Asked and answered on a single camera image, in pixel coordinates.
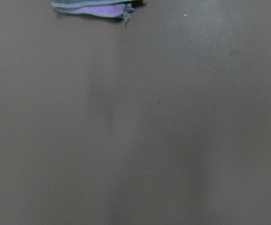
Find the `purple cloth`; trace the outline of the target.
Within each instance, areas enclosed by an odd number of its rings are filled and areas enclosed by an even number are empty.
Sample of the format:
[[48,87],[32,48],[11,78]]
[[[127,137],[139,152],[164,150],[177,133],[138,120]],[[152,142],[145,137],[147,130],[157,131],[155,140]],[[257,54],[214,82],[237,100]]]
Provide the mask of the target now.
[[123,3],[84,6],[78,8],[68,8],[69,11],[74,13],[98,13],[98,14],[119,14],[124,8]]

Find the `grey folded cloth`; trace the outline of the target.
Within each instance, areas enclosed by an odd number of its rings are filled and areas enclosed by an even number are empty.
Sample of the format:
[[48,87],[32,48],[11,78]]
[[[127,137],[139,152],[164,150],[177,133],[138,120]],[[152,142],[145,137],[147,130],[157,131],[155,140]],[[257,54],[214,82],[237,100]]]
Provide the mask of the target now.
[[[68,10],[68,8],[79,8],[84,6],[94,6],[114,3],[125,4],[124,8],[119,14],[74,13]],[[67,14],[87,14],[99,17],[121,18],[121,19],[129,18],[130,14],[134,11],[134,8],[132,6],[132,0],[53,0],[52,6],[56,11]]]

